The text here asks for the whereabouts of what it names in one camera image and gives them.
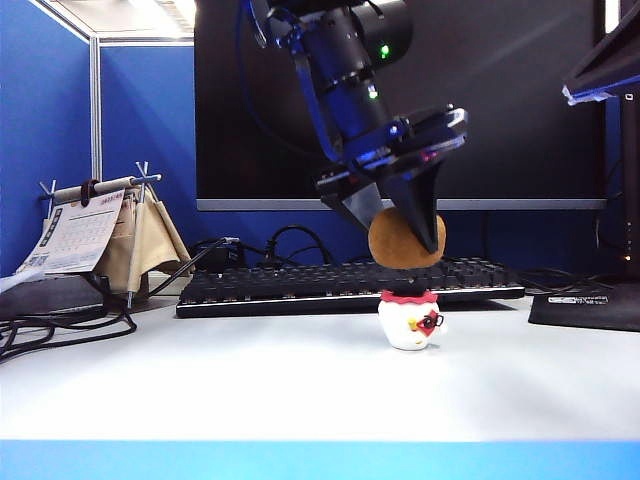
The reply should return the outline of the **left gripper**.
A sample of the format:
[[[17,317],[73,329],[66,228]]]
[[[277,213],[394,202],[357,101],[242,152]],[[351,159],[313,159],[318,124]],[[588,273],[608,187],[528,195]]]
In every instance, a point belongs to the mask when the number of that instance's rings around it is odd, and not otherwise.
[[[337,160],[315,179],[321,201],[368,231],[387,194],[421,245],[439,247],[437,158],[466,141],[469,113],[451,104],[398,115],[344,142]]]

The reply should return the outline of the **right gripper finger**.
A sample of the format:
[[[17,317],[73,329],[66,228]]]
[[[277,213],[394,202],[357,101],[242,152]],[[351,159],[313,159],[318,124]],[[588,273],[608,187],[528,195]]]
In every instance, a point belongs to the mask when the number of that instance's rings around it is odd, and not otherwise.
[[[563,80],[571,106],[639,91],[639,19],[623,18]]]

